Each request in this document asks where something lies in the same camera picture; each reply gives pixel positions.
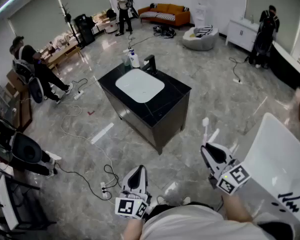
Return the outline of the black faucet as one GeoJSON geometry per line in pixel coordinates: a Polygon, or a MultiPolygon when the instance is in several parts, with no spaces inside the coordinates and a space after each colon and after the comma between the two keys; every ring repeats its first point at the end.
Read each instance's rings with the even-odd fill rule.
{"type": "Polygon", "coordinates": [[[144,59],[144,66],[141,68],[142,71],[148,72],[149,74],[155,76],[158,71],[156,67],[155,56],[153,54],[147,56],[144,59]]]}

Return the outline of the white desk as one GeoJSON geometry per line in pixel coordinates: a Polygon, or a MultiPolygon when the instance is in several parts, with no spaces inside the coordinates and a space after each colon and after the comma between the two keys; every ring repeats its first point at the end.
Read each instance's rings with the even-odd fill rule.
{"type": "Polygon", "coordinates": [[[9,197],[6,177],[4,175],[0,178],[0,204],[2,205],[2,211],[9,229],[14,230],[19,225],[19,221],[9,197]]]}

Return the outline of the wooden table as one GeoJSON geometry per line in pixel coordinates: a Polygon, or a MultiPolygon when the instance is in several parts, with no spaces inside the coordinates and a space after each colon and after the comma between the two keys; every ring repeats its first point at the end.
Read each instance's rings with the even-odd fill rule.
{"type": "Polygon", "coordinates": [[[46,59],[47,67],[50,70],[55,69],[59,74],[58,65],[64,60],[71,58],[73,55],[78,54],[82,57],[81,48],[77,42],[71,42],[69,45],[66,45],[63,49],[56,51],[48,59],[46,59]]]}

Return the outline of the black coat rack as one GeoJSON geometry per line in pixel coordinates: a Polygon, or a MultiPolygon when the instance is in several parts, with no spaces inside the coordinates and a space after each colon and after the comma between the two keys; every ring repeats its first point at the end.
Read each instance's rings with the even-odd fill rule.
{"type": "Polygon", "coordinates": [[[81,43],[81,41],[79,40],[79,38],[77,37],[77,34],[75,32],[75,29],[72,25],[72,16],[70,15],[70,12],[68,9],[65,8],[65,6],[63,4],[61,4],[61,7],[60,7],[63,11],[63,14],[64,14],[64,20],[65,22],[70,26],[70,29],[72,31],[72,35],[74,36],[75,40],[77,41],[78,43],[78,46],[80,49],[83,48],[83,45],[81,43]]]}

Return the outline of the white water dispenser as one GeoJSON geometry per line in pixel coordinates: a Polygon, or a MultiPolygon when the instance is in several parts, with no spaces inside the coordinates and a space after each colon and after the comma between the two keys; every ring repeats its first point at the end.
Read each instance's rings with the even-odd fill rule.
{"type": "Polygon", "coordinates": [[[203,28],[213,24],[213,9],[210,0],[197,0],[194,14],[194,25],[203,28]]]}

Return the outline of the black tall appliance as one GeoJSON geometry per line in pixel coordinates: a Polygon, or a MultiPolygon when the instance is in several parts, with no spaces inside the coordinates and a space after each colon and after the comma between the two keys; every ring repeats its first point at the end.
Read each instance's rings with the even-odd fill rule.
{"type": "Polygon", "coordinates": [[[77,29],[80,33],[82,42],[85,46],[95,41],[93,27],[95,26],[91,16],[81,14],[74,19],[77,29]]]}

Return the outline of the wooden shelf unit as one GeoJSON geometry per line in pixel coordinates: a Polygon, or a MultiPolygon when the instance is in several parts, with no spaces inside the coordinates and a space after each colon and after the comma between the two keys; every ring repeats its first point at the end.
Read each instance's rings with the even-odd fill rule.
{"type": "Polygon", "coordinates": [[[12,124],[18,131],[24,132],[33,121],[31,95],[28,86],[12,69],[6,75],[7,91],[12,95],[12,124]]]}

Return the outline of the person's black trousers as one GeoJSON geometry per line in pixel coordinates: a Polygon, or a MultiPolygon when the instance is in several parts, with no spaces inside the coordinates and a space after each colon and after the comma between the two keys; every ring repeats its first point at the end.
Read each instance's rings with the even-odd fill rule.
{"type": "MultiPolygon", "coordinates": [[[[201,206],[201,207],[206,207],[206,208],[209,208],[211,210],[214,210],[211,206],[207,205],[207,204],[204,204],[204,203],[200,203],[200,202],[196,202],[196,201],[191,201],[190,203],[188,204],[185,204],[185,206],[201,206]]],[[[180,208],[182,207],[182,205],[179,205],[179,206],[172,206],[172,205],[169,205],[169,204],[159,204],[157,205],[151,212],[150,214],[148,215],[148,219],[154,217],[154,216],[157,216],[159,215],[160,213],[163,213],[167,210],[170,210],[170,209],[173,209],[173,208],[180,208]]]]}

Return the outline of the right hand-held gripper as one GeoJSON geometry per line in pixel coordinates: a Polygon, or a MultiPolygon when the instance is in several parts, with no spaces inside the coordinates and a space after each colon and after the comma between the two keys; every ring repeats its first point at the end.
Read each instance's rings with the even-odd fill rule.
{"type": "Polygon", "coordinates": [[[213,189],[232,196],[251,178],[244,163],[233,159],[232,152],[221,144],[208,142],[201,146],[200,153],[212,174],[209,181],[213,189]]]}

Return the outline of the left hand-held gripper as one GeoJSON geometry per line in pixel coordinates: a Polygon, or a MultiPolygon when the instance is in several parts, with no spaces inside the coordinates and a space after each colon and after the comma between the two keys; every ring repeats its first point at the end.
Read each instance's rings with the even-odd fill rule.
{"type": "Polygon", "coordinates": [[[122,181],[122,191],[115,199],[115,214],[129,219],[142,219],[152,196],[145,192],[148,186],[147,170],[143,165],[132,169],[122,181]]]}

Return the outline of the person's left forearm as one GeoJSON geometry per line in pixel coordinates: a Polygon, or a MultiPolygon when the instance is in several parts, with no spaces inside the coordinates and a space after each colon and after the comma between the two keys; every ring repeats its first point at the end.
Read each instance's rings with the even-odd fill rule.
{"type": "Polygon", "coordinates": [[[123,232],[123,240],[140,240],[143,226],[142,219],[130,219],[123,232]]]}

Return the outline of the striped sofa cushion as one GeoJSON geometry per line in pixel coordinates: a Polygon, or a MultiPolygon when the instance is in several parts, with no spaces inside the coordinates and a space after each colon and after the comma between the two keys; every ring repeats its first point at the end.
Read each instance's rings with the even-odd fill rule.
{"type": "Polygon", "coordinates": [[[162,20],[174,22],[176,17],[174,14],[155,12],[155,11],[146,11],[140,14],[140,18],[158,18],[162,20]]]}

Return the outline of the orange sofa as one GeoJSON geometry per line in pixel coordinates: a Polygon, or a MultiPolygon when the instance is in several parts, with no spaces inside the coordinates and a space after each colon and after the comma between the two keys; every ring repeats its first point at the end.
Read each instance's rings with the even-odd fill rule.
{"type": "Polygon", "coordinates": [[[151,3],[150,6],[140,8],[138,11],[140,21],[146,20],[177,27],[189,25],[191,13],[188,7],[170,3],[151,3]]]}

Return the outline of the white soap pump bottle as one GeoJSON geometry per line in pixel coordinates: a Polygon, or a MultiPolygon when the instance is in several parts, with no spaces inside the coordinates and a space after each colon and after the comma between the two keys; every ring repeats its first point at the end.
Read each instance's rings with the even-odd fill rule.
{"type": "Polygon", "coordinates": [[[129,60],[130,60],[130,64],[133,68],[140,68],[140,62],[139,62],[139,57],[138,55],[135,53],[134,49],[130,49],[129,50],[129,54],[128,54],[129,60]]]}

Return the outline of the grey beanbag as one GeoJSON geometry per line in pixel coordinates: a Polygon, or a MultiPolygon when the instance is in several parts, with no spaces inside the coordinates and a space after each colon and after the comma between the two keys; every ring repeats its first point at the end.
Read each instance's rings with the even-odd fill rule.
{"type": "Polygon", "coordinates": [[[216,27],[213,27],[213,31],[209,35],[205,35],[201,38],[195,37],[194,34],[195,27],[187,30],[182,37],[182,44],[191,50],[194,51],[209,51],[211,50],[217,41],[219,36],[219,30],[216,27]]]}

